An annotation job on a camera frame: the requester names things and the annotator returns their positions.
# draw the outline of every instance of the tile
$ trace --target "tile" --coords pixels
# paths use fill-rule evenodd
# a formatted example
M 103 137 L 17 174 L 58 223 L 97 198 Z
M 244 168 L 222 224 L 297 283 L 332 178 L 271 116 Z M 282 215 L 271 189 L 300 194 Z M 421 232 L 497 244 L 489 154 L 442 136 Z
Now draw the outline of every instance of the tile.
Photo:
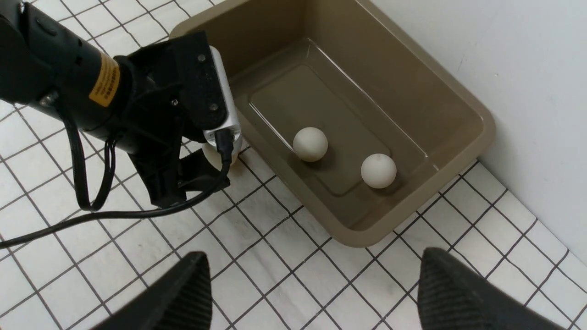
M 75 261 L 87 257 L 110 241 L 98 221 L 75 225 L 58 232 L 57 236 Z
M 520 304 L 526 303 L 536 291 L 534 284 L 507 260 L 500 263 L 487 280 Z
M 36 295 L 0 318 L 0 326 L 3 330 L 59 329 Z
M 377 257 L 377 255 L 380 254 L 385 248 L 387 248 L 392 243 L 392 241 L 396 239 L 396 237 L 397 234 L 392 231 L 377 244 L 368 247 L 367 250 L 371 251 L 371 253 Z
M 212 324 L 210 330 L 226 330 L 229 324 L 216 305 L 212 305 Z
M 387 324 L 392 329 L 402 330 L 421 330 L 420 317 L 416 304 L 408 298 L 405 298 L 396 309 L 387 317 Z
M 18 113 L 0 122 L 0 155 L 7 158 L 37 142 Z
M 151 204 L 151 197 L 147 191 L 147 187 L 143 183 L 140 176 L 134 176 L 124 182 L 124 186 L 129 190 L 129 193 L 139 203 L 143 210 L 152 210 L 154 206 Z
M 139 274 L 171 253 L 171 247 L 149 221 L 142 221 L 116 239 Z
M 288 212 L 264 188 L 244 200 L 239 208 L 263 235 L 288 217 Z
M 202 144 L 196 141 L 189 141 L 185 144 L 185 147 L 190 151 L 190 153 L 194 153 L 199 149 L 202 149 Z
M 143 15 L 124 26 L 141 47 L 145 47 L 166 36 L 165 30 L 150 16 Z
M 420 277 L 420 259 L 402 240 L 397 240 L 379 257 L 379 262 L 405 289 Z
M 136 280 L 126 289 L 124 289 L 121 293 L 114 296 L 109 302 L 106 303 L 106 306 L 111 312 L 118 311 L 120 308 L 123 308 L 139 296 L 143 291 L 145 291 L 147 287 L 140 281 Z
M 336 297 L 326 310 L 343 330 L 372 329 L 380 319 L 351 287 Z
M 232 261 L 231 257 L 208 230 L 199 233 L 198 236 L 177 250 L 181 256 L 192 251 L 203 251 L 208 256 L 208 260 L 214 261 L 210 263 L 210 275 L 212 277 Z
M 108 318 L 108 312 L 104 307 L 100 307 L 95 312 L 88 315 L 85 319 L 79 322 L 72 330 L 87 330 L 92 329 L 95 325 Z
M 535 285 L 540 285 L 554 267 L 526 238 L 522 238 L 514 247 L 508 259 L 530 277 Z
M 375 330 L 389 330 L 389 327 L 385 323 L 381 323 Z
M 238 264 L 263 293 L 267 293 L 289 274 L 287 267 L 265 241 L 260 241 L 247 251 L 238 259 Z
M 576 324 L 581 327 L 581 329 L 587 329 L 587 312 L 583 312 L 581 317 L 577 320 Z
M 381 315 L 386 315 L 406 295 L 404 289 L 376 262 L 354 281 L 354 285 Z
M 75 268 L 51 283 L 40 294 L 62 328 L 70 327 L 100 304 Z
M 255 228 L 236 208 L 223 214 L 210 225 L 210 229 L 235 258 L 261 239 Z
M 77 15 L 77 18 L 94 37 L 119 25 L 104 6 L 97 6 L 83 12 Z
M 475 225 L 488 240 L 502 252 L 507 253 L 522 236 L 496 209 L 490 209 Z
M 73 266 L 73 262 L 53 235 L 32 241 L 14 256 L 37 288 Z
M 33 288 L 12 257 L 0 261 L 0 274 L 0 314 L 3 314 L 33 294 Z
M 295 268 L 314 251 L 316 246 L 295 224 L 287 220 L 267 235 L 267 241 L 290 268 Z
M 102 211 L 139 211 L 137 204 L 130 198 L 128 192 L 122 187 L 118 186 L 110 192 L 106 204 L 102 208 Z M 100 220 L 106 230 L 112 237 L 117 237 L 124 230 L 138 223 L 136 219 L 108 219 Z
M 295 274 L 323 306 L 349 283 L 321 251 L 302 264 Z
M 63 0 L 63 3 L 75 15 L 99 4 L 100 2 L 98 0 Z
M 108 244 L 96 254 L 84 260 L 79 264 L 79 268 L 102 300 L 112 297 L 118 290 L 137 277 L 134 270 L 113 243 Z
M 167 1 L 168 0 L 139 0 L 141 5 L 143 5 L 148 11 L 152 11 Z
M 232 202 L 226 195 L 219 191 L 212 196 L 206 198 L 202 203 L 194 206 L 194 210 L 198 215 L 209 224 L 216 219 L 222 212 L 232 207 Z
M 326 312 L 320 313 L 308 326 L 306 330 L 325 330 L 325 329 L 336 329 L 337 326 L 332 322 Z
M 189 16 L 175 3 L 164 5 L 152 11 L 153 17 L 170 33 L 178 23 L 185 21 Z
M 49 181 L 59 174 L 57 165 L 45 149 L 37 144 L 6 161 L 26 191 Z
M 261 182 L 266 182 L 275 175 L 254 148 L 247 149 L 239 158 L 255 173 Z
M 16 200 L 23 194 L 24 191 L 22 191 L 6 165 L 0 164 L 0 207 Z
M 310 214 L 310 211 L 308 211 L 307 208 L 304 207 L 299 210 L 293 215 L 293 217 L 318 245 L 322 245 L 330 238 L 330 234 L 328 234 L 318 220 Z
M 293 213 L 302 206 L 298 198 L 295 197 L 291 190 L 278 177 L 269 181 L 265 186 L 289 212 Z
M 267 299 L 291 329 L 300 329 L 318 313 L 320 306 L 295 277 L 288 277 Z
M 175 248 L 204 228 L 204 224 L 192 210 L 155 218 L 153 222 Z
M 464 180 L 460 180 L 444 196 L 472 223 L 477 221 L 490 206 Z
M 583 290 L 587 290 L 587 266 L 574 254 L 569 252 L 558 268 Z
M 104 47 L 104 50 L 111 57 L 116 55 L 129 55 L 139 49 L 139 44 L 122 27 L 96 38 L 96 41 L 98 41 L 100 46 Z
M 65 21 L 61 21 L 59 23 L 83 40 L 88 40 L 92 37 L 77 21 L 77 19 L 75 19 L 75 17 L 68 18 Z
M 436 202 L 423 217 L 451 244 L 454 244 L 471 226 L 443 198 Z
M 419 217 L 419 215 L 416 212 L 412 213 L 407 219 L 405 219 L 402 223 L 400 223 L 393 231 L 396 234 L 401 234 L 404 230 L 406 230 L 406 228 L 409 225 L 413 224 L 418 217 Z
M 544 225 L 537 221 L 526 237 L 554 263 L 565 255 L 567 248 Z
M 402 237 L 419 256 L 424 254 L 427 247 L 439 247 L 447 250 L 450 246 L 430 227 L 424 219 L 414 223 Z
M 238 203 L 247 195 L 257 189 L 261 183 L 253 176 L 251 171 L 246 168 L 240 160 L 237 160 L 228 172 L 230 187 L 224 189 L 230 198 Z
M 137 0 L 110 0 L 105 6 L 122 24 L 147 12 Z
M 71 182 L 74 181 L 73 169 L 65 172 Z M 93 200 L 98 195 L 100 186 L 102 185 L 102 178 L 104 176 L 104 161 L 94 154 L 86 159 L 86 177 L 87 177 L 87 192 L 90 200 Z M 117 184 L 117 180 L 114 179 L 112 186 Z
M 69 170 L 72 167 L 72 152 L 69 147 L 68 134 L 65 131 L 46 139 L 43 144 L 62 170 Z M 94 153 L 86 139 L 82 139 L 82 146 L 86 158 Z
M 418 208 L 418 212 L 420 214 L 424 214 L 430 206 L 432 206 L 436 201 L 440 199 L 440 195 L 438 193 L 434 194 L 434 196 L 430 197 L 420 208 Z
M 245 274 L 234 264 L 212 281 L 212 292 L 215 293 L 214 299 L 220 308 L 233 322 L 261 297 Z
M 16 111 L 14 106 L 4 100 L 0 100 L 0 120 Z
M 262 300 L 235 324 L 238 330 L 280 330 L 287 329 L 275 311 Z
M 71 16 L 68 9 L 59 0 L 37 0 L 35 7 L 56 21 Z
M 162 262 L 158 263 L 155 267 L 151 270 L 147 271 L 143 275 L 143 279 L 147 283 L 147 285 L 153 285 L 153 283 L 157 282 L 168 270 L 170 270 L 173 266 L 175 266 L 180 259 L 175 255 L 171 254 L 169 257 L 162 260 Z
M 27 197 L 21 197 L 5 209 L 0 210 L 0 234 L 4 240 L 46 227 L 47 224 Z
M 548 301 L 541 292 L 536 293 L 527 307 L 564 328 L 571 325 L 569 319 Z
M 90 41 L 90 43 L 91 43 L 91 44 L 92 44 L 94 47 L 101 48 L 101 46 L 100 46 L 100 45 L 98 45 L 98 44 L 96 43 L 96 41 L 94 41 L 94 40 L 91 40 L 91 41 Z M 99 140 L 99 139 L 97 139 L 97 138 L 95 138 L 95 137 L 93 137 L 93 136 L 91 136 L 91 135 L 89 135 L 89 134 L 86 134 L 86 133 L 82 133 L 82 137 L 83 137 L 84 139 L 87 139 L 87 140 L 90 142 L 90 144 L 91 144 L 91 145 L 92 145 L 92 146 L 93 146 L 93 147 L 94 147 L 94 148 L 95 148 L 97 151 L 100 151 L 100 150 L 103 150 L 103 149 L 104 149 L 104 141 L 102 141 L 102 140 Z
M 119 153 L 116 155 L 116 176 L 118 179 L 126 180 L 136 173 L 137 169 L 134 167 L 132 161 L 130 161 L 128 154 Z
M 65 176 L 59 176 L 44 184 L 31 192 L 30 197 L 50 225 L 60 222 L 79 210 L 73 187 Z
M 350 280 L 355 278 L 373 260 L 366 249 L 348 247 L 336 240 L 328 242 L 323 250 Z
M 207 0 L 177 0 L 177 3 L 187 11 L 190 16 L 199 14 L 212 7 L 212 4 Z
M 528 230 L 536 220 L 536 217 L 509 191 L 495 204 L 495 207 L 522 232 Z
M 575 319 L 587 305 L 587 294 L 559 270 L 555 270 L 542 286 L 542 292 L 570 319 Z
M 471 229 L 454 247 L 472 263 L 483 277 L 501 260 L 501 254 L 475 229 Z
M 493 174 L 489 173 L 481 163 L 475 165 L 464 178 L 490 203 L 495 202 L 505 191 L 504 185 Z

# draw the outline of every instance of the white wall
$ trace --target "white wall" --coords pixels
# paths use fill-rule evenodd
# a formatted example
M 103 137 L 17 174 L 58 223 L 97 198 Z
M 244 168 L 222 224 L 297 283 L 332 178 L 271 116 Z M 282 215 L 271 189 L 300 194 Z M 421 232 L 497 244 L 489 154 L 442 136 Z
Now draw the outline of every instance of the white wall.
M 587 262 L 587 2 L 373 2 L 491 110 L 481 161 Z

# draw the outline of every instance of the yellow warning label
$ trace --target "yellow warning label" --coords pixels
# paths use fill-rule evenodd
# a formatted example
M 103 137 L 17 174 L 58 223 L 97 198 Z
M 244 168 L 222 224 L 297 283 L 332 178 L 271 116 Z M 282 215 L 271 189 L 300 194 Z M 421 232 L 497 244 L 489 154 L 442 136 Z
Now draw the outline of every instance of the yellow warning label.
M 118 85 L 120 84 L 120 67 L 118 63 L 101 53 L 102 56 L 102 67 L 100 68 L 100 75 L 94 85 L 94 89 L 90 93 L 90 100 L 98 103 L 103 107 L 107 107 L 111 104 Z

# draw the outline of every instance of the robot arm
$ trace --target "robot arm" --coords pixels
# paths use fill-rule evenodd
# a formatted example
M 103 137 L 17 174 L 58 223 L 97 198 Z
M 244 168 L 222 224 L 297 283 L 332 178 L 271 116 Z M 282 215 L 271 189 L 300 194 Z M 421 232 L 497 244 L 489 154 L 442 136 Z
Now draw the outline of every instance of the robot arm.
M 218 132 L 229 132 L 232 149 L 240 150 L 228 79 L 204 32 L 111 58 L 33 5 L 2 0 L 0 49 L 0 99 L 64 122 L 84 209 L 97 211 L 106 199 L 114 146 L 128 153 L 158 207 L 182 203 L 186 191 L 204 191 L 220 174 L 201 150 L 180 159 L 183 137 L 219 147 Z M 106 143 L 106 196 L 94 205 L 87 198 L 78 130 Z M 223 178 L 215 189 L 229 184 Z

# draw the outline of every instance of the black cable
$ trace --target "black cable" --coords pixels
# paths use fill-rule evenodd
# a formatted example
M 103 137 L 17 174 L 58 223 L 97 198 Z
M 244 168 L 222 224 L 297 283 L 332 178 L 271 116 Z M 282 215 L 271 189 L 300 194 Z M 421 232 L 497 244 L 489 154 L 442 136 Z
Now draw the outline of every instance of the black cable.
M 65 131 L 69 138 L 73 164 L 73 188 L 75 190 L 77 204 L 83 211 L 99 211 L 106 203 L 106 199 L 112 188 L 112 181 L 114 180 L 117 136 L 111 137 L 106 141 L 104 146 L 104 175 L 96 199 L 94 203 L 91 203 L 87 189 L 86 158 L 77 125 L 63 107 L 57 107 L 56 109 L 59 109 L 59 117 L 65 125 Z
M 212 195 L 217 188 L 224 182 L 226 176 L 228 175 L 228 170 L 230 169 L 230 164 L 232 163 L 232 134 L 230 130 L 224 129 L 216 132 L 216 143 L 217 149 L 222 157 L 222 169 L 220 170 L 220 174 L 214 180 L 212 185 L 201 192 L 198 196 L 191 198 L 183 203 L 167 207 L 167 208 L 160 208 L 156 210 L 150 211 L 105 211 L 105 212 L 97 212 L 97 213 L 90 213 L 85 215 L 80 215 L 79 217 L 72 218 L 70 220 L 66 220 L 60 222 L 56 225 L 52 225 L 48 228 L 43 230 L 35 231 L 34 233 L 30 233 L 27 235 L 23 235 L 17 238 L 13 238 L 11 240 L 6 240 L 4 242 L 0 242 L 0 250 L 4 248 L 13 247 L 15 245 L 23 244 L 30 242 L 32 240 L 36 240 L 38 238 L 51 235 L 56 233 L 60 230 L 67 229 L 69 227 L 73 227 L 74 225 L 83 224 L 93 220 L 103 220 L 103 219 L 144 219 L 144 218 L 157 218 L 157 217 L 165 217 L 167 215 L 175 214 L 177 212 L 181 212 L 187 210 L 190 207 L 197 205 L 198 203 L 204 201 L 210 195 Z

